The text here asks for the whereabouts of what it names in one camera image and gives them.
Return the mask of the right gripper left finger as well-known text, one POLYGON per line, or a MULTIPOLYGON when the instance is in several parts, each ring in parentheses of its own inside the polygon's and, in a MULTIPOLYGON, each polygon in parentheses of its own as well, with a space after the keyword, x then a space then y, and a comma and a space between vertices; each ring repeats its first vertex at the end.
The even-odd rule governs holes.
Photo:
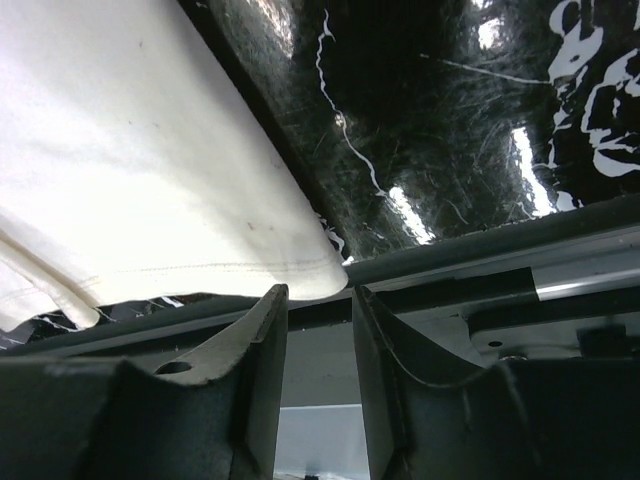
POLYGON ((115 479, 269 479, 273 475, 288 289, 148 371, 126 365, 113 413, 115 479))

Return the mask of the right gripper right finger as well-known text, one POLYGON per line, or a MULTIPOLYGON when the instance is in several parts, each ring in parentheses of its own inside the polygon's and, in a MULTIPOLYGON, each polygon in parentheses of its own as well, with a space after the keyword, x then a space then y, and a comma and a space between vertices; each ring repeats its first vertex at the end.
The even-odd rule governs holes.
POLYGON ((479 417, 499 366, 450 353, 365 287, 352 294, 352 326, 372 478, 499 478, 495 428, 479 417))

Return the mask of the cream white t shirt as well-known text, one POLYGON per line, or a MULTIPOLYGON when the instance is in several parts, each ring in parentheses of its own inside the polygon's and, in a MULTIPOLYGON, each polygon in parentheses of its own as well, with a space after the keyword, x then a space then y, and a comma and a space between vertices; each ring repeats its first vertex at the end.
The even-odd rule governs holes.
POLYGON ((212 293, 298 301, 347 276, 175 1, 1 5, 1 327, 212 293))

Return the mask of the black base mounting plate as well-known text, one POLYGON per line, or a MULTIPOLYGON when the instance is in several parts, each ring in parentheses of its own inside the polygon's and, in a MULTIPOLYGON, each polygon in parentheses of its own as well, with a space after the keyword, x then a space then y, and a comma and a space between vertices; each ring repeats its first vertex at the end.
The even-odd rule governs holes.
MULTIPOLYGON (((489 405, 479 416, 495 428, 497 479, 638 477, 636 211, 600 205, 397 251, 347 274, 347 287, 326 300, 294 300, 276 284, 288 289, 281 400, 287 367, 304 374, 312 401, 360 393, 352 294, 365 287, 450 353, 499 366, 500 386, 483 394, 489 405)), ((270 289, 3 353, 2 477, 115 479, 112 416, 124 366, 155 371, 243 317, 270 289)))

